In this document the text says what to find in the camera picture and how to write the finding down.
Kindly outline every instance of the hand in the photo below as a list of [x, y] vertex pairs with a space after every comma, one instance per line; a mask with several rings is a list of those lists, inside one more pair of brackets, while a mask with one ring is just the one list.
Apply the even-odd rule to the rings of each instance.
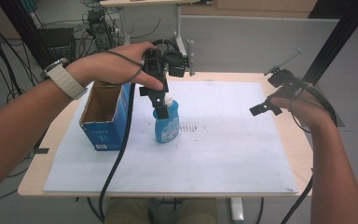
[[333, 121], [318, 100], [307, 91], [303, 91], [295, 100], [279, 97], [271, 98], [271, 103], [280, 108], [288, 109], [296, 118], [304, 122], [311, 130]]
[[[145, 51], [152, 48], [155, 48], [155, 46], [149, 42], [143, 42], [124, 45], [110, 50], [139, 63]], [[125, 82], [133, 77], [139, 71], [140, 67], [117, 55], [101, 52], [81, 58], [71, 63], [66, 69], [75, 69], [74, 73], [80, 74], [79, 78], [77, 78], [79, 83], [88, 85], [88, 83], [93, 80], [110, 83]], [[157, 91], [163, 88], [160, 81], [146, 74], [144, 71], [141, 71], [131, 82], [142, 84], [147, 88]]]

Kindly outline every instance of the table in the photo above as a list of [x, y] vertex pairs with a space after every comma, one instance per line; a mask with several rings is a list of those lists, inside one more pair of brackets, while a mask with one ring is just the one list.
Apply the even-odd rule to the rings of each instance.
[[[267, 77], [262, 74], [245, 74], [245, 73], [197, 73], [194, 77], [176, 78], [169, 77], [169, 80], [175, 81], [239, 81], [239, 82], [259, 82], [266, 95], [271, 94], [275, 89], [267, 82]], [[57, 148], [63, 139], [66, 129], [69, 125], [71, 117], [78, 105], [78, 101], [72, 102], [68, 107], [51, 124], [48, 133], [43, 140], [41, 147], [48, 147], [48, 154], [35, 155], [25, 177], [23, 178], [19, 194], [26, 196], [98, 196], [98, 192], [59, 192], [59, 191], [44, 191], [51, 165], [54, 160]], [[298, 129], [293, 122], [290, 113], [283, 112], [280, 116], [273, 117], [278, 133], [282, 140], [282, 147], [289, 161], [292, 169], [298, 194], [301, 193], [311, 176], [312, 167], [312, 150], [305, 134]], [[115, 196], [115, 193], [108, 192], [107, 196]], [[211, 194], [191, 195], [196, 197], [212, 196]], [[232, 193], [224, 195], [214, 195], [215, 197], [241, 197], [243, 194]]]
[[130, 44], [130, 35], [127, 31], [126, 17], [130, 13], [125, 13], [124, 7], [132, 10], [133, 17], [140, 17], [147, 11], [152, 11], [153, 16], [170, 15], [176, 18], [176, 31], [174, 37], [179, 50], [183, 55], [187, 55], [185, 46], [181, 37], [181, 4], [196, 3], [199, 0], [105, 0], [100, 4], [103, 7], [116, 7], [121, 22], [121, 29], [124, 35], [124, 44]]

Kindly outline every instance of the white paper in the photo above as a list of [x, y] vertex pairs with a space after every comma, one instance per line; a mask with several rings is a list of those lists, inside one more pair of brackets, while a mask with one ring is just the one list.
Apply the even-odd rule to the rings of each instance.
[[[170, 82], [181, 128], [165, 144], [155, 140], [153, 107], [147, 96], [139, 96], [138, 87], [129, 142], [108, 192], [297, 192], [271, 113], [253, 117], [249, 111], [266, 99], [259, 83]], [[87, 97], [58, 148], [45, 191], [99, 192], [116, 160], [117, 151], [94, 150], [78, 124]]]

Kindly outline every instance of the open box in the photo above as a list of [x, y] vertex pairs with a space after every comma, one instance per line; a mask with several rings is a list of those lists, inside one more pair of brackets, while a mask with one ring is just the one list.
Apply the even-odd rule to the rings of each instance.
[[127, 123], [130, 83], [95, 81], [79, 124], [96, 150], [120, 150]]

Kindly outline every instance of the wooden table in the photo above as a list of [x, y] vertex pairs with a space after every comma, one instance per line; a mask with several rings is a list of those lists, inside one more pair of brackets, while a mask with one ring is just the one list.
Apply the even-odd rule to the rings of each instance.
[[[239, 82], [259, 82], [266, 95], [276, 91], [268, 82], [263, 74], [250, 73], [197, 73], [193, 77], [188, 74], [184, 78], [169, 77], [169, 80], [175, 81], [239, 81]], [[26, 196], [98, 196], [98, 193], [84, 192], [79, 195], [78, 192], [46, 192], [48, 174], [50, 172], [57, 148], [65, 135], [69, 122], [74, 115], [74, 111], [79, 101], [74, 101], [65, 108], [61, 114], [52, 122], [50, 128], [40, 147], [49, 148], [48, 154], [37, 154], [23, 178], [19, 194]], [[311, 177], [312, 150], [306, 138], [306, 135], [295, 125], [290, 113], [283, 111], [277, 117], [273, 117], [279, 136], [282, 140], [282, 146], [287, 156], [289, 165], [292, 169], [298, 194], [307, 186]]]

